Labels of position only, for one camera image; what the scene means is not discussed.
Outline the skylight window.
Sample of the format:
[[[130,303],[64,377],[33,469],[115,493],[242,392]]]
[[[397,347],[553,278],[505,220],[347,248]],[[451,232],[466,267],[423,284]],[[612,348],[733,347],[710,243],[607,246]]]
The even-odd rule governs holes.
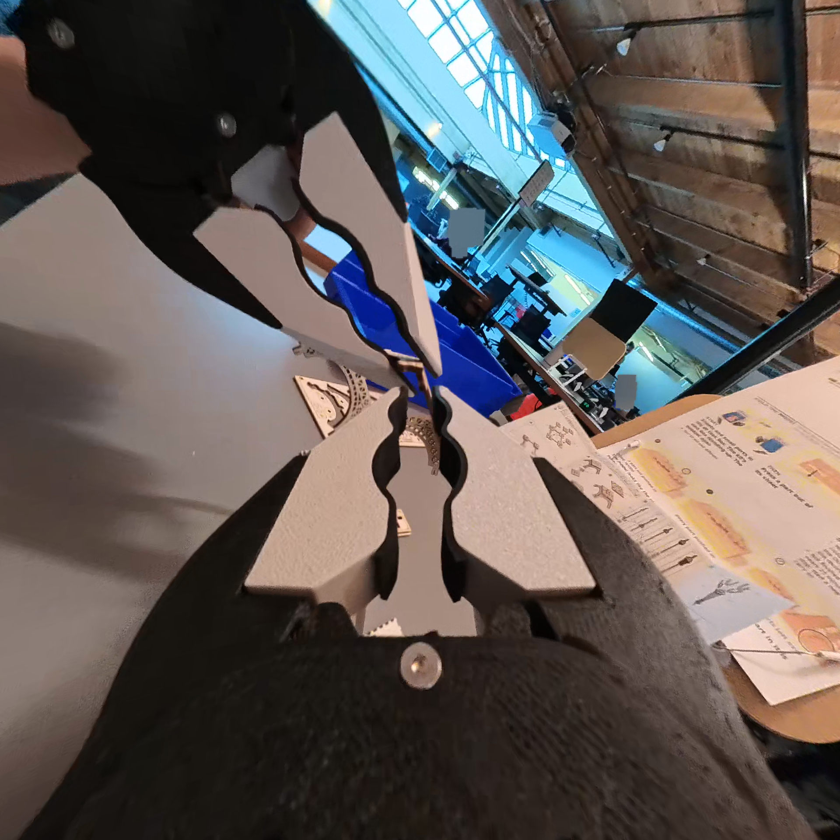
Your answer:
[[[537,98],[480,2],[398,1],[397,5],[508,152],[571,172],[566,153],[551,150],[548,141],[537,140],[530,128],[538,115]]]

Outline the blue plastic bin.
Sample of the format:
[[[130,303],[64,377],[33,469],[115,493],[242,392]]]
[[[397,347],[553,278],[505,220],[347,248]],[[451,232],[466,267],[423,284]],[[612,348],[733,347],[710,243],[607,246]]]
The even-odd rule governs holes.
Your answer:
[[[398,332],[393,312],[367,289],[360,261],[346,255],[324,281],[328,298],[342,303],[353,315],[366,338],[388,350],[409,354],[411,349]],[[522,393],[497,358],[477,335],[457,318],[431,301],[444,366],[431,385],[454,392],[478,413],[488,417]]]

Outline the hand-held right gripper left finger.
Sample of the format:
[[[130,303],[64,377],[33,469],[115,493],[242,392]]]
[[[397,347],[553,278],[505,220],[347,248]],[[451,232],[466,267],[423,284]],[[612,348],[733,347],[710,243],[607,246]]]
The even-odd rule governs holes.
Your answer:
[[[407,389],[393,388],[315,447],[245,578],[247,592],[362,612],[397,579],[396,503]]]

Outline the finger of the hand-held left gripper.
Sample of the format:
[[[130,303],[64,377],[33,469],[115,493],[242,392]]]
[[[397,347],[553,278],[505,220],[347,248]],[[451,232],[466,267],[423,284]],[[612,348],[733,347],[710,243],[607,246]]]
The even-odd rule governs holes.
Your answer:
[[[392,202],[338,112],[304,133],[294,189],[311,218],[350,246],[369,293],[425,372],[439,377],[438,332],[402,197]]]
[[[412,383],[361,334],[347,310],[312,283],[270,213],[221,207],[194,237],[303,348],[386,390],[403,386],[413,392]]]

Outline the ceiling-mounted unit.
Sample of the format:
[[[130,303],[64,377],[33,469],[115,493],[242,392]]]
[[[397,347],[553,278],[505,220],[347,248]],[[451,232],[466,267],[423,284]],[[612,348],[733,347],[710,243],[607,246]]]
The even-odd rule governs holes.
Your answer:
[[[576,145],[576,120],[567,108],[532,115],[528,131],[537,149],[551,159],[567,160]]]

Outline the black steel column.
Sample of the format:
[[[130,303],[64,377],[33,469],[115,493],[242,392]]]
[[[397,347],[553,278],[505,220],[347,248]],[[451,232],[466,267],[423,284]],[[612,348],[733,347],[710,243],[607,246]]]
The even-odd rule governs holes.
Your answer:
[[[797,286],[809,290],[813,282],[812,190],[805,2],[775,2],[774,19],[780,46],[791,262]]]

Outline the beige board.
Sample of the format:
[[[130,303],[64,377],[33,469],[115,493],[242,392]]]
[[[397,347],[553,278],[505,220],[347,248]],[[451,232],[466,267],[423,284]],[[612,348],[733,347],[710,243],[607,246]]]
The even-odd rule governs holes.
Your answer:
[[[593,318],[586,317],[563,337],[560,347],[588,377],[600,381],[621,362],[627,341],[617,338]]]

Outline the black board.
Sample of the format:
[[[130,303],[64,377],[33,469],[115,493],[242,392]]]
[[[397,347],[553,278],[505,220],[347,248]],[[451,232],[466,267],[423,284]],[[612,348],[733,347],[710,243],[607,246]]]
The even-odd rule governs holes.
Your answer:
[[[639,289],[614,279],[590,311],[589,318],[617,339],[629,343],[657,305],[655,299]]]

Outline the row of office desks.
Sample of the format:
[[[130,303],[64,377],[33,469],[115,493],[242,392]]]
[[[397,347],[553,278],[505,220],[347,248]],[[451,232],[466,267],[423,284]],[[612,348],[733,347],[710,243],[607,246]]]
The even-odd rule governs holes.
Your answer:
[[[437,305],[473,330],[500,358],[506,358],[511,348],[503,339],[489,336],[496,322],[531,348],[547,353],[549,344],[571,329],[582,309],[573,309],[546,274],[532,270],[538,255],[527,248],[515,255],[500,255],[493,264],[479,256],[476,248],[465,257],[454,257],[448,235],[450,216],[457,209],[479,210],[488,232],[492,215],[481,202],[475,202],[473,192],[462,190],[458,168],[450,172],[455,179],[441,192],[436,206],[426,210],[445,173],[428,167],[421,150],[401,134],[395,138],[393,152],[423,277],[437,289]]]

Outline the black steel beam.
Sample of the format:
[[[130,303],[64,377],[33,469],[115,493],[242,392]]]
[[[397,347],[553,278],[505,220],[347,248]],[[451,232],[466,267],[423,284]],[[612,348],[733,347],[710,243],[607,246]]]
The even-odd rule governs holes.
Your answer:
[[[830,280],[814,290],[813,294],[790,313],[741,347],[697,383],[674,397],[670,403],[676,403],[678,399],[689,396],[722,395],[808,333],[822,326],[838,311],[839,275],[832,273]]]

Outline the grey desk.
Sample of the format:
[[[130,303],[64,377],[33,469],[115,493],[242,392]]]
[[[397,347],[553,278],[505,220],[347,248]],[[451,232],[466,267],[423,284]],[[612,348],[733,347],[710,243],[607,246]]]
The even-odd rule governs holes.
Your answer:
[[[2,226],[2,838],[63,781],[193,552],[319,434],[292,341],[71,178]]]

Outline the cut-out wooden puzzle sheet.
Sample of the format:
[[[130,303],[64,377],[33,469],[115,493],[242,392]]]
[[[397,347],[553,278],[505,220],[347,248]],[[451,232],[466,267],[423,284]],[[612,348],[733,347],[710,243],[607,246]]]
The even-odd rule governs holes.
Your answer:
[[[298,392],[322,438],[374,404],[382,392],[371,389],[363,376],[339,366],[342,381],[328,381],[305,375],[294,377]]]

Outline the sign board on pole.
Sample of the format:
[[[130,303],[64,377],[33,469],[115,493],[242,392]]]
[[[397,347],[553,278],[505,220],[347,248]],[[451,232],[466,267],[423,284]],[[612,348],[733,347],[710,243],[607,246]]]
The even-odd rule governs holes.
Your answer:
[[[521,186],[518,193],[520,207],[531,207],[537,199],[549,188],[554,178],[554,170],[550,161],[541,161],[538,168]]]

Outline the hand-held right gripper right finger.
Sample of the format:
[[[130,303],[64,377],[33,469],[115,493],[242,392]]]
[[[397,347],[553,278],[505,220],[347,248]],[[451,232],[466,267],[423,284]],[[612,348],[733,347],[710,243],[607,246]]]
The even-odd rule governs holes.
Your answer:
[[[489,615],[505,604],[589,595],[595,578],[528,448],[450,391],[433,391],[439,470],[449,483],[441,571],[454,603]]]

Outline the colour instruction sheet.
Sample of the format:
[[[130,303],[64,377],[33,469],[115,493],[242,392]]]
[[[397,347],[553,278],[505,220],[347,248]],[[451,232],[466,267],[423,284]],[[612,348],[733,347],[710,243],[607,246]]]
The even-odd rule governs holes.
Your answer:
[[[761,697],[775,707],[838,687],[838,358],[605,452],[709,557],[656,562]]]

